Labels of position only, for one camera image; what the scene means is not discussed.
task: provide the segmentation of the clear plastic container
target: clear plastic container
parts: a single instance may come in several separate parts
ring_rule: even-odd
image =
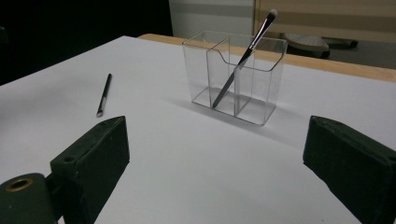
[[[193,103],[263,125],[276,108],[285,40],[262,38],[243,66],[237,65],[253,36],[202,32],[183,42]],[[233,84],[213,108],[229,76]]]

